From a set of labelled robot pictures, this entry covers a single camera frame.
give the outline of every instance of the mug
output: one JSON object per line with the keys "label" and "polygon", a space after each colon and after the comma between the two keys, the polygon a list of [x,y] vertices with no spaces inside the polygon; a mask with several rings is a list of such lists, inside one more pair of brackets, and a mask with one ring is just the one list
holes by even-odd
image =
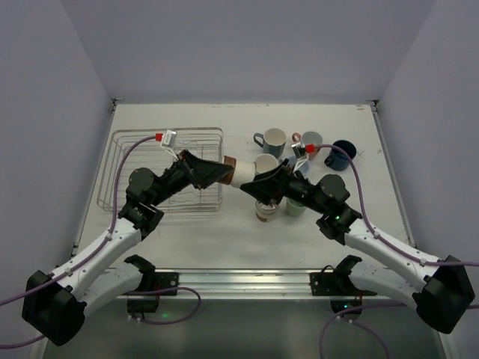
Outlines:
{"label": "mug", "polygon": [[[298,132],[294,132],[291,138],[293,139],[293,142],[301,140],[303,144],[313,144],[314,146],[320,146],[323,144],[323,136],[315,131],[307,131],[302,135],[300,135]],[[313,159],[319,151],[320,149],[318,148],[314,152],[310,153],[309,159]]]}
{"label": "mug", "polygon": [[[346,140],[339,140],[333,144],[344,150],[351,159],[354,159],[356,157],[356,153],[358,151],[356,150],[354,144],[352,144],[351,142]],[[329,152],[329,156],[324,160],[324,164],[335,171],[344,171],[347,166],[350,165],[346,156],[334,149],[331,149],[331,151]]]}
{"label": "mug", "polygon": [[[298,162],[298,159],[296,158],[296,156],[290,156],[287,159],[288,159],[287,166],[294,168],[294,166],[296,166],[296,163]],[[303,163],[302,166],[298,169],[298,171],[301,172],[302,174],[306,174],[309,171],[309,160]]]}
{"label": "mug", "polygon": [[253,135],[253,141],[259,147],[263,148],[263,153],[269,153],[278,158],[283,154],[284,145],[286,144],[286,134],[280,129],[269,129],[264,135],[262,133],[255,133]]}
{"label": "mug", "polygon": [[262,222],[269,222],[275,219],[276,212],[278,211],[279,205],[273,204],[268,206],[262,204],[259,200],[256,201],[256,218]]}
{"label": "mug", "polygon": [[291,200],[290,198],[286,199],[286,213],[291,217],[299,217],[305,212],[305,210],[306,207],[302,204],[295,200]]}
{"label": "mug", "polygon": [[237,159],[230,185],[239,188],[243,183],[253,182],[255,175],[256,165],[254,162]]}
{"label": "mug", "polygon": [[278,167],[278,160],[273,155],[269,153],[263,153],[259,155],[255,160],[256,164],[256,174],[264,174],[270,170],[274,170]]}

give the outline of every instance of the mug handle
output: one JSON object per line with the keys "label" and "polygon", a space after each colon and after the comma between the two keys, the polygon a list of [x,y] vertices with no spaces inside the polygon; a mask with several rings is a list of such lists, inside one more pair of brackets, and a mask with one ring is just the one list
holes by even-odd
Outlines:
{"label": "mug handle", "polygon": [[259,147],[263,148],[263,146],[264,146],[264,136],[263,136],[262,133],[255,133],[255,134],[253,135],[253,141],[254,141]]}
{"label": "mug handle", "polygon": [[326,166],[330,166],[330,164],[333,163],[333,159],[331,157],[331,155],[329,155],[328,157],[326,157],[326,159],[324,160],[324,164]]}
{"label": "mug handle", "polygon": [[297,142],[301,140],[301,135],[298,132],[294,132],[293,135],[291,136],[291,139],[293,140],[293,142]]}

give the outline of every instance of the white table surface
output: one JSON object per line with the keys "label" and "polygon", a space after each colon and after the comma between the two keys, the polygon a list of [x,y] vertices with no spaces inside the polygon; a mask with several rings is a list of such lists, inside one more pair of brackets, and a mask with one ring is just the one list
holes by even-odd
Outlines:
{"label": "white table surface", "polygon": [[[284,154],[292,155],[291,134],[319,132],[325,144],[338,139],[353,142],[355,158],[370,220],[403,242],[407,242],[397,199],[387,169],[384,152],[367,105],[133,105],[117,106],[109,137],[119,129],[217,126],[224,131],[224,154],[253,161],[262,153],[253,142],[255,132],[279,127],[287,133]],[[307,177],[312,183],[324,175],[337,173],[323,164],[328,150],[311,163]],[[79,250],[89,245],[109,225],[111,213],[96,203],[100,172],[88,207]],[[351,193],[348,204],[359,209],[356,181],[350,168],[340,172]],[[162,219],[160,225],[140,245],[125,253],[151,261],[157,268],[209,269],[312,269],[337,265],[346,255],[364,254],[327,239],[315,224],[320,217],[306,211],[300,218],[285,214],[285,200],[277,218],[269,223],[256,219],[254,198],[223,186],[223,202],[218,212],[205,219]]]}

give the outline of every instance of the cable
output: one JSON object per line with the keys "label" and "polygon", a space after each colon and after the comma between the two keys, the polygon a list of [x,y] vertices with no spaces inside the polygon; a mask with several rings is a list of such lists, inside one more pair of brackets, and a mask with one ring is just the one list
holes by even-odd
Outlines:
{"label": "cable", "polygon": [[[374,230],[373,225],[369,222],[369,218],[367,217],[367,214],[366,214],[366,209],[364,207],[364,198],[363,198],[363,193],[362,193],[362,187],[361,187],[361,180],[359,179],[358,170],[356,169],[356,166],[354,165],[353,160],[350,158],[350,156],[347,154],[347,152],[345,150],[343,150],[342,148],[340,148],[338,146],[335,146],[334,144],[322,144],[320,146],[315,146],[314,148],[317,148],[317,149],[331,148],[333,150],[338,151],[339,153],[341,153],[343,156],[346,157],[347,161],[351,165],[351,168],[353,169],[354,177],[356,178],[356,183],[358,185],[359,204],[361,206],[361,212],[362,212],[362,215],[363,215],[363,218],[364,218],[364,222],[366,223],[366,227],[371,231],[371,233],[375,233],[376,231]],[[402,249],[396,247],[395,245],[390,243],[386,238],[384,238],[380,234],[378,234],[376,236],[376,238],[378,238],[383,244],[390,247],[390,249],[398,252],[399,254],[402,254],[403,256],[405,256],[406,258],[408,258],[409,260],[411,260],[413,262],[421,263],[421,264],[428,265],[428,266],[438,266],[438,267],[445,267],[445,266],[447,266],[447,267],[452,267],[452,266],[479,267],[479,263],[476,263],[476,262],[430,262],[430,261],[425,261],[425,262],[423,261],[422,262],[420,258],[416,258],[416,257],[412,256],[411,254],[403,251]]]}
{"label": "cable", "polygon": [[374,329],[368,327],[366,324],[362,324],[362,323],[356,322],[356,321],[354,321],[352,324],[354,324],[354,325],[356,325],[360,328],[363,328],[365,331],[367,331],[370,334],[372,334],[373,336],[375,336],[376,339],[381,343],[381,346],[384,349],[384,352],[386,353],[386,358],[389,359],[391,357],[391,354],[389,354],[389,349],[386,346],[386,343],[384,343],[384,340],[382,340],[382,338],[379,336],[379,334],[377,332],[374,331]]}
{"label": "cable", "polygon": [[158,294],[164,294],[164,293],[168,293],[168,292],[174,292],[175,290],[186,290],[188,292],[191,292],[193,293],[194,295],[196,295],[196,298],[198,298],[198,301],[196,302],[196,305],[195,307],[193,308],[193,310],[187,314],[186,316],[182,317],[182,318],[179,318],[179,319],[175,319],[175,320],[169,320],[167,322],[157,322],[155,320],[149,320],[149,319],[145,319],[145,318],[137,318],[135,317],[134,313],[132,313],[132,317],[133,318],[137,318],[139,319],[140,322],[143,322],[143,323],[147,323],[147,324],[152,324],[152,325],[170,325],[170,324],[177,324],[177,323],[181,323],[181,322],[184,322],[185,320],[187,319],[190,319],[192,316],[194,316],[196,314],[196,312],[198,312],[198,309],[200,309],[200,306],[201,306],[201,296],[200,296],[200,293],[198,293],[196,290],[192,289],[192,288],[188,288],[187,286],[176,286],[174,288],[167,288],[167,289],[161,289],[161,290],[153,290],[151,292],[128,292],[127,295],[158,295]]}
{"label": "cable", "polygon": [[[338,316],[342,316],[344,314],[347,314],[347,313],[350,313],[350,312],[354,312],[354,311],[357,311],[357,310],[364,310],[364,309],[373,309],[373,308],[391,308],[391,307],[405,307],[406,305],[405,304],[402,304],[402,303],[384,303],[384,304],[367,304],[367,305],[360,305],[358,307],[351,307],[351,308],[347,308],[345,310],[342,310],[340,312],[337,312],[335,315],[333,315],[331,318],[328,319],[328,321],[325,323],[325,325],[323,326],[323,328],[321,329],[321,333],[320,333],[320,358],[321,359],[324,359],[324,347],[323,347],[323,342],[324,342],[324,336],[326,334],[326,330],[328,329],[328,327],[331,325],[331,323],[334,322],[334,320],[338,317]],[[371,333],[372,335],[374,335],[378,340],[379,342],[381,343],[382,347],[385,349],[385,352],[386,352],[386,356],[387,358],[390,357],[389,355],[389,350],[386,348],[385,346],[385,343],[384,341],[379,337],[378,333],[376,333],[373,329],[369,328],[368,326],[366,325],[362,325],[360,323],[355,323],[357,326],[365,329],[366,331],[368,331],[369,333]]]}
{"label": "cable", "polygon": [[39,337],[27,340],[25,342],[16,343],[16,344],[0,344],[0,349],[17,349],[22,348],[23,346],[29,346],[30,344],[36,343],[39,340],[42,340],[45,336],[40,335]]}
{"label": "cable", "polygon": [[[117,210],[118,210],[118,198],[117,198],[117,192],[118,192],[118,183],[119,183],[119,179],[120,179],[120,173],[121,173],[121,169],[123,168],[123,165],[125,164],[125,161],[126,159],[128,158],[128,156],[130,155],[130,153],[137,147],[139,146],[140,144],[146,142],[146,141],[149,141],[149,140],[154,140],[156,139],[156,136],[148,136],[148,137],[145,137],[145,138],[142,138],[141,140],[139,140],[138,142],[135,142],[126,152],[125,152],[125,155],[123,156],[123,158],[121,159],[121,162],[120,162],[120,165],[118,166],[118,170],[117,170],[117,173],[116,173],[116,177],[115,177],[115,184],[113,186],[113,216],[112,216],[112,222],[110,224],[110,227],[108,229],[108,232],[109,232],[109,235],[111,235],[113,233],[113,230],[115,229],[115,225],[116,225],[116,221],[117,221]],[[105,245],[109,242],[109,237],[106,236],[104,238],[104,240],[102,240],[102,242],[100,243],[100,245],[93,251],[91,252],[88,256],[86,256],[86,258],[84,258],[82,261],[80,261],[78,264],[76,264],[75,266],[73,266],[71,268],[71,272],[73,271],[76,271],[78,268],[81,268],[83,267],[84,264],[86,264],[89,260],[91,260],[93,257],[95,257],[98,252],[100,252],[103,247],[105,247]],[[6,304],[9,304],[13,301],[18,301],[19,299],[21,298],[24,298],[28,295],[31,295],[31,294],[34,294],[40,290],[42,290],[43,288],[47,288],[48,286],[52,285],[53,283],[57,283],[59,280],[65,278],[66,276],[68,276],[68,273],[62,273],[54,278],[52,278],[51,280],[49,280],[48,282],[45,282],[44,284],[41,284],[39,286],[36,286],[35,288],[33,289],[30,289],[30,290],[27,290],[26,292],[23,292],[23,293],[20,293],[20,294],[17,294],[17,295],[14,295],[13,297],[10,297],[10,298],[7,298],[7,299],[4,299],[3,301],[0,301],[0,307],[3,306],[3,305],[6,305]],[[0,344],[0,349],[16,349],[16,348],[21,348],[23,346],[29,346],[30,344],[32,343],[35,343],[37,342],[38,340],[42,340],[44,338],[44,336],[39,336],[39,337],[36,337],[34,339],[31,339],[31,340],[27,340],[23,343],[17,343],[17,344]]]}

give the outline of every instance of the blue mug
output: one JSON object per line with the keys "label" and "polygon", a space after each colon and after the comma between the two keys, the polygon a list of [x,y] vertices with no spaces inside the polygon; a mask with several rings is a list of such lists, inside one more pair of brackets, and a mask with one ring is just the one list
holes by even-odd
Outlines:
{"label": "blue mug", "polygon": [[253,141],[263,148],[263,153],[269,153],[279,158],[283,154],[284,146],[286,145],[286,134],[280,129],[269,129],[264,135],[255,133]]}
{"label": "blue mug", "polygon": [[[335,146],[340,147],[344,150],[351,159],[356,157],[356,147],[349,141],[339,140],[333,143]],[[350,165],[350,162],[347,160],[346,156],[343,155],[338,150],[331,149],[329,156],[324,160],[324,164],[329,168],[332,168],[335,171],[344,171],[347,166]]]}

